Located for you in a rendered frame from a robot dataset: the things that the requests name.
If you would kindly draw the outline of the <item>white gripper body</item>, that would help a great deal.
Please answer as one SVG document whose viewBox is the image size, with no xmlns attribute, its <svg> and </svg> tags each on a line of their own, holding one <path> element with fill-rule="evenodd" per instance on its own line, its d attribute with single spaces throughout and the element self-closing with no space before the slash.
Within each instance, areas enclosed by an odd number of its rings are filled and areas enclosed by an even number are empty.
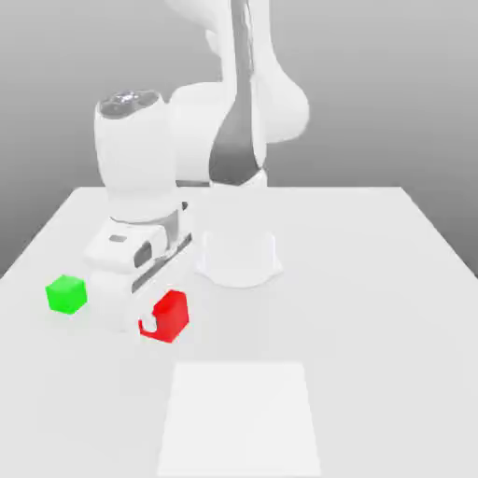
<svg viewBox="0 0 478 478">
<path fill-rule="evenodd" d="M 134 332 L 176 281 L 192 234 L 101 232 L 88 246 L 91 310 L 114 331 Z"/>
</svg>

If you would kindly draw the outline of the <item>small red cube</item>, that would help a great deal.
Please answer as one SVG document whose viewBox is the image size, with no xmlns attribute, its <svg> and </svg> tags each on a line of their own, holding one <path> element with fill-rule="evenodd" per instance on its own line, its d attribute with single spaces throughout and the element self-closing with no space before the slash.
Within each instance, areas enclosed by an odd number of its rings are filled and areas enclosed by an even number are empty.
<svg viewBox="0 0 478 478">
<path fill-rule="evenodd" d="M 150 339 L 171 344 L 190 322 L 186 293 L 169 290 L 153 306 L 151 316 L 156 330 L 147 330 L 144 320 L 139 319 L 139 333 Z"/>
</svg>

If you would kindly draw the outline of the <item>small green cube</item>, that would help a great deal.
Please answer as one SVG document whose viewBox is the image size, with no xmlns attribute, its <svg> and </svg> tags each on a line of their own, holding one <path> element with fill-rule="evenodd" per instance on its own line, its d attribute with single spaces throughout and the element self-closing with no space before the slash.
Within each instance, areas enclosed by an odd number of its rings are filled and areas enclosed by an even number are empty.
<svg viewBox="0 0 478 478">
<path fill-rule="evenodd" d="M 88 301 L 85 281 L 74 276 L 59 276 L 45 291 L 49 308 L 67 315 L 73 315 Z"/>
</svg>

